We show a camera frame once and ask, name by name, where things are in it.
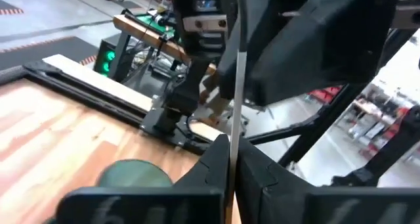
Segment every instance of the gray floor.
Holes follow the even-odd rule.
[[[105,0],[3,0],[24,10],[24,14],[0,15],[0,49],[8,49],[74,35],[98,46],[100,40],[118,31],[111,16],[122,7]],[[147,7],[148,0],[130,0]],[[274,120],[268,112],[244,107],[250,118],[247,135],[272,131],[276,128],[301,122],[316,113],[319,105],[306,102],[302,97],[288,99],[272,105]],[[269,157],[278,160],[296,138],[275,141],[258,147]],[[300,172],[314,185],[329,184],[333,175],[345,175],[366,163],[357,148],[337,128],[331,128],[315,147],[299,162]],[[383,176],[381,187],[419,187],[420,173],[409,164],[396,164]]]

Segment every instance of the wooden plank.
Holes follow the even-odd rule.
[[[45,61],[147,106],[147,97],[96,72],[82,71],[84,67],[63,56]],[[100,171],[117,160],[147,160],[173,181],[198,160],[194,154],[25,79],[0,87],[0,118],[0,220],[5,224],[42,223],[63,195],[94,185]],[[196,131],[215,136],[213,128],[195,124]],[[240,223],[237,206],[234,223]]]
[[[129,20],[123,14],[119,14],[114,16],[112,20],[114,22],[114,26],[124,32],[127,32],[133,37],[137,39],[141,39],[145,43],[151,45],[154,48],[158,48],[161,41],[159,40],[159,35],[151,30],[147,30],[144,26],[137,24],[136,22]],[[174,57],[178,60],[182,61],[185,64],[190,63],[190,57],[184,52],[184,49],[173,43],[167,42],[162,45],[161,50]],[[214,64],[210,64],[207,68],[207,74],[213,74],[216,71],[216,66]]]

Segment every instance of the red and white striped tape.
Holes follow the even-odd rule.
[[[11,51],[25,49],[25,48],[28,48],[28,47],[38,46],[38,45],[47,44],[47,43],[52,43],[52,42],[55,42],[55,41],[60,41],[60,40],[63,40],[63,39],[69,39],[69,38],[72,38],[72,37],[74,37],[74,36],[59,37],[59,38],[56,38],[56,39],[40,41],[40,42],[37,42],[37,43],[29,43],[29,44],[25,44],[25,45],[22,45],[22,46],[19,46],[19,47],[12,47],[12,48],[9,48],[9,49],[0,49],[0,53],[8,53],[8,52],[11,52]]]
[[[90,56],[90,57],[87,57],[87,58],[85,58],[85,59],[83,59],[81,62],[79,62],[80,63],[80,65],[82,65],[82,66],[86,66],[87,64],[90,64],[90,63],[92,63],[92,62],[94,62],[94,61],[96,61],[96,55],[95,56]]]
[[[1,9],[0,15],[4,14],[23,14],[24,10],[22,9]]]

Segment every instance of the black mat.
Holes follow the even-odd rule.
[[[97,52],[97,47],[78,37],[71,37],[0,53],[0,70],[41,60],[56,54],[61,54],[75,62],[81,62],[90,56],[95,56]]]
[[[137,5],[136,3],[132,1],[117,1],[113,0],[114,3],[117,3],[118,5],[127,8],[127,9],[135,9],[135,8],[141,8],[141,6]]]
[[[8,4],[5,1],[0,0],[0,10],[11,10],[11,9],[19,9],[19,8],[15,7],[14,5]]]

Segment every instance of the green light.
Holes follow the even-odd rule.
[[[104,69],[104,71],[108,73],[110,71],[110,63],[105,62],[104,64],[102,64],[102,69]]]
[[[113,60],[116,57],[116,53],[114,51],[106,52],[106,60]]]

